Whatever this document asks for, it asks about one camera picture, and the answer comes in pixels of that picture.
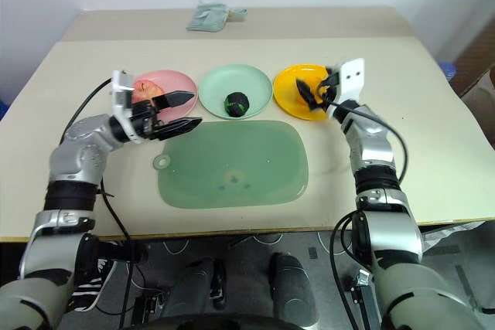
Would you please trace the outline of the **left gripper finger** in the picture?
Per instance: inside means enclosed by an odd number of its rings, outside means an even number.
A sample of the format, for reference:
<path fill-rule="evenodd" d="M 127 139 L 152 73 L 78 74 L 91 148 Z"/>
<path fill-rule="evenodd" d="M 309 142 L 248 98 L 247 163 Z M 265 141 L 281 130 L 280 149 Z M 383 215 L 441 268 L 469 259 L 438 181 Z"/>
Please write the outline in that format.
<path fill-rule="evenodd" d="M 153 104 L 157 110 L 165 110 L 170 107 L 178 107 L 194 98 L 194 93 L 184 90 L 176 90 L 153 98 Z"/>
<path fill-rule="evenodd" d="M 182 134 L 186 134 L 202 123 L 201 117 L 182 117 L 166 124 L 153 126 L 148 139 L 164 141 Z"/>

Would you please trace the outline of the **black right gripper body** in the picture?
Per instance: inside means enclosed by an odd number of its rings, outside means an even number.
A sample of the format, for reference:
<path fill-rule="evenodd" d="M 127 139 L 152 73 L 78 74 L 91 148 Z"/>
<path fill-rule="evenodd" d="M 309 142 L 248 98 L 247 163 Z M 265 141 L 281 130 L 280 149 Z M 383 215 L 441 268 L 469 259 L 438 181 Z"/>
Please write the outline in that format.
<path fill-rule="evenodd" d="M 316 88 L 316 94 L 328 108 L 331 103 L 336 101 L 337 87 L 340 84 L 340 76 L 338 79 L 324 79 Z"/>

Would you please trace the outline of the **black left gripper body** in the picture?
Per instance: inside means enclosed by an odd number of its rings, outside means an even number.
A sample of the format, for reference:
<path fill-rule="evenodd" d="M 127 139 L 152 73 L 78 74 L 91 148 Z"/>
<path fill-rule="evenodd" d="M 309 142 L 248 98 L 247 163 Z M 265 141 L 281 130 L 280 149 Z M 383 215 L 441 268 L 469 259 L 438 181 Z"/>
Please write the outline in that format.
<path fill-rule="evenodd" d="M 164 140 L 161 133 L 164 122 L 159 118 L 163 104 L 164 100 L 162 98 L 152 98 L 132 105 L 131 124 L 140 138 Z"/>

